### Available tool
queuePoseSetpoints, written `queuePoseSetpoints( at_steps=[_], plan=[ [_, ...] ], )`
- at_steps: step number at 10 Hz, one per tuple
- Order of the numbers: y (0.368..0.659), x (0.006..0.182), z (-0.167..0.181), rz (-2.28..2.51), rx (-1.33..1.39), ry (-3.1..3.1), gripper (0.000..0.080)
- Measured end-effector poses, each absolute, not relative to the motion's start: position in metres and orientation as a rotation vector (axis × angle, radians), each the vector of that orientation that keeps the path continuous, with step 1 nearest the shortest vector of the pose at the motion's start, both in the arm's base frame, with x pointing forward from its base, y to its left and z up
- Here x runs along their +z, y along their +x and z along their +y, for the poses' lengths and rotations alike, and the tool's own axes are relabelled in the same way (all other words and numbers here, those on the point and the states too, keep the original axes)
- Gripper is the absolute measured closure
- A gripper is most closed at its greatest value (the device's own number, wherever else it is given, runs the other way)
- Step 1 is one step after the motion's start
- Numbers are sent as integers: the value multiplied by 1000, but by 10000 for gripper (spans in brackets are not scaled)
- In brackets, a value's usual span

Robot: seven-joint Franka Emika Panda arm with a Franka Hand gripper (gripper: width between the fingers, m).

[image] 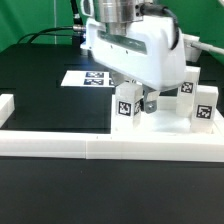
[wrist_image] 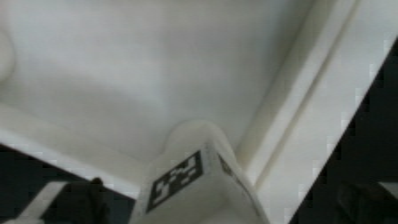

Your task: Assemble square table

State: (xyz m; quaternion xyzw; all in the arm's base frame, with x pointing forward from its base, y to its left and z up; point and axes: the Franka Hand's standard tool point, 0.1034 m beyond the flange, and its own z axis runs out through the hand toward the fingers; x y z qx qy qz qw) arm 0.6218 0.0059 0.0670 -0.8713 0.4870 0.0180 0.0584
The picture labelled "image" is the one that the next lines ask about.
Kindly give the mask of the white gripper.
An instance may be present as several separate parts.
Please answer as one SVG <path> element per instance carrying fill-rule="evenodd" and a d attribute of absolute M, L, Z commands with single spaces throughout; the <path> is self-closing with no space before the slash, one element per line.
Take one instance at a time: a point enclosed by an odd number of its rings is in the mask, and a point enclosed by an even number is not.
<path fill-rule="evenodd" d="M 170 17 L 144 16 L 142 21 L 127 25 L 125 36 L 110 35 L 105 25 L 93 18 L 86 26 L 86 45 L 97 63 L 114 70 L 114 86 L 127 82 L 125 75 L 144 84 L 143 110 L 147 114 L 157 110 L 158 91 L 184 82 L 183 38 L 179 36 L 177 46 L 171 49 L 175 37 Z"/>

